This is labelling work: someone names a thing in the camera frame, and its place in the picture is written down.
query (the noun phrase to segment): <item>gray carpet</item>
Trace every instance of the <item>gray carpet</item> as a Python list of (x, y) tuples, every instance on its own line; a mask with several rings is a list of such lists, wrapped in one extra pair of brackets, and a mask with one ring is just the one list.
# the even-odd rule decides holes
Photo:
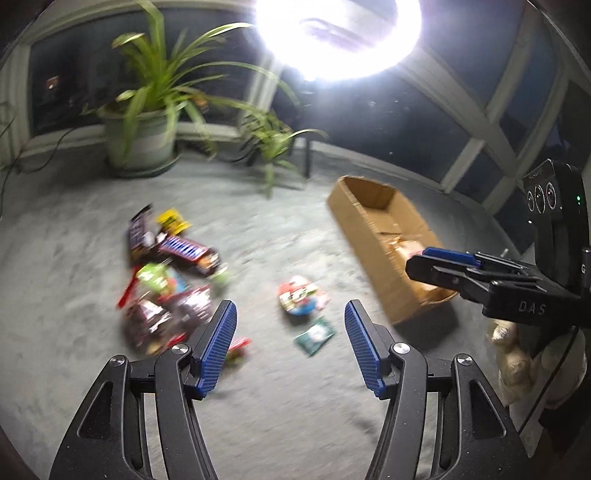
[[(129, 218), (153, 202), (157, 210), (178, 208), (194, 225), (189, 236), (217, 247), (230, 264), (226, 296), (238, 306), (237, 335), (253, 341), (248, 361), (223, 375), (197, 405), (220, 478), (363, 478), (386, 404), (363, 384), (343, 307), (360, 299), (374, 320), (385, 319), (326, 197), (343, 174), (387, 181), (415, 203), (447, 247), (498, 255), (503, 241), (486, 215), (415, 183), (319, 154), (304, 190), (285, 174), (271, 201), (261, 193), (259, 173), (242, 166), (185, 154), (161, 177), (114, 180), (104, 155), (102, 147), (60, 151), (47, 169), (8, 184), (0, 224), (0, 423), (25, 461), (46, 479), (105, 362), (116, 353), (137, 358), (122, 338), (115, 303), (129, 278)], [(310, 277), (331, 296), (325, 316), (337, 335), (312, 358), (293, 345), (307, 327), (286, 321), (276, 301), (277, 285), (293, 274)], [(470, 353), (492, 379), (485, 325), (478, 305), (456, 298), (399, 325), (396, 335), (427, 355)], [(433, 415), (430, 408), (426, 460)], [(165, 478), (153, 409), (147, 416), (154, 473)], [(422, 462), (420, 473), (426, 468)]]

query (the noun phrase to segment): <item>box flap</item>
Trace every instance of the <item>box flap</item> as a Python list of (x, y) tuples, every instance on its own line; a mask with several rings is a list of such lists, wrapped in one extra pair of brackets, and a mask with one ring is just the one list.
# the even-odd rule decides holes
[(364, 177), (341, 177), (342, 183), (364, 207), (385, 210), (396, 193), (396, 189)]
[(402, 233), (400, 226), (394, 222), (392, 216), (385, 210), (366, 208), (365, 213), (369, 223), (373, 223), (377, 233), (381, 235), (399, 235)]

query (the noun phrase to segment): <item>cardboard box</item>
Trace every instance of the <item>cardboard box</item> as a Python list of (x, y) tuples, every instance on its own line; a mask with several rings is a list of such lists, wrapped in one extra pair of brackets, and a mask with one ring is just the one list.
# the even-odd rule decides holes
[(406, 259), (418, 244), (442, 245), (397, 189), (363, 177), (341, 177), (327, 202), (392, 323), (456, 295), (406, 275)]

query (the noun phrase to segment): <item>chocolate bar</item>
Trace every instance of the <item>chocolate bar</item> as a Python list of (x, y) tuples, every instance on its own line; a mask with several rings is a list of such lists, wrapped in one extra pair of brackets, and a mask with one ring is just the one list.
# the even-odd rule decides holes
[(129, 256), (132, 263), (146, 259), (156, 243), (152, 220), (152, 205), (146, 205), (129, 221)]
[(216, 250), (177, 235), (167, 235), (157, 249), (159, 256), (170, 257), (181, 266), (194, 268), (201, 275), (211, 275), (220, 265)]

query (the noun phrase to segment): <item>dark window pane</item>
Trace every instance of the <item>dark window pane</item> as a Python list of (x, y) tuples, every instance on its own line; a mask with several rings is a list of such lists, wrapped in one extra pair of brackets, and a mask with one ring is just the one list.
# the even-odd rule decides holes
[(294, 109), (278, 92), (273, 109), (296, 128), (319, 128), (328, 143), (385, 160), (440, 181), (462, 151), (468, 134), (396, 69), (335, 83), (302, 83), (292, 70), (284, 79), (307, 105), (293, 124)]
[(496, 221), (522, 254), (534, 242), (534, 228), (529, 223), (525, 194), (516, 188), (495, 215)]
[[(249, 20), (246, 14), (213, 9), (163, 9), (169, 51), (178, 35), (187, 29), (187, 41), (225, 23)], [(80, 116), (82, 106), (97, 108), (127, 88), (135, 88), (134, 76), (124, 58), (111, 48), (112, 40), (125, 32), (148, 31), (142, 12), (100, 18), (68, 28), (35, 43), (31, 48), (31, 130), (39, 135), (62, 128), (97, 124), (94, 115)], [(235, 31), (228, 42), (204, 53), (199, 62), (234, 60), (253, 63), (257, 40), (250, 33)], [(237, 67), (199, 70), (199, 76), (229, 73), (228, 79), (204, 82), (199, 86), (215, 95), (242, 98), (252, 71)], [(186, 80), (196, 78), (188, 75)], [(234, 111), (206, 114), (211, 123), (231, 124)]]
[(522, 0), (422, 0), (421, 41), (487, 103), (513, 50)]
[(531, 170), (546, 158), (560, 160), (583, 170), (591, 154), (591, 98), (576, 83), (566, 92), (558, 119)]
[(480, 152), (456, 185), (456, 190), (482, 203), (501, 178), (503, 174), (496, 163), (486, 153)]
[(521, 83), (499, 122), (515, 151), (519, 151), (527, 134), (540, 117), (552, 88), (557, 68), (558, 58), (550, 34), (544, 24), (536, 33), (530, 63)]

